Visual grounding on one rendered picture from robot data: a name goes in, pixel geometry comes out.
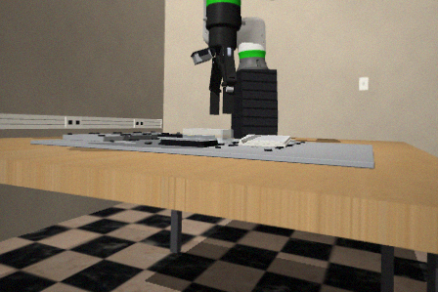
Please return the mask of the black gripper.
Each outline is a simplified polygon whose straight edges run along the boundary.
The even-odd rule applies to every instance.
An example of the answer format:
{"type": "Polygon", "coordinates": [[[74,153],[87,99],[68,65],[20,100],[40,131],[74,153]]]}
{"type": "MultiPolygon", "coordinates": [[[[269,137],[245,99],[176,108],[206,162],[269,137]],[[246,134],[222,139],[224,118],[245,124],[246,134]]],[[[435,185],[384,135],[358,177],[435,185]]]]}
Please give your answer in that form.
{"type": "Polygon", "coordinates": [[[223,87],[224,114],[234,114],[235,84],[237,74],[234,51],[237,48],[237,30],[229,26],[214,26],[209,28],[208,48],[215,48],[216,55],[212,58],[209,83],[211,115],[219,115],[220,85],[223,87]],[[233,78],[234,77],[234,78],[233,78]]]}

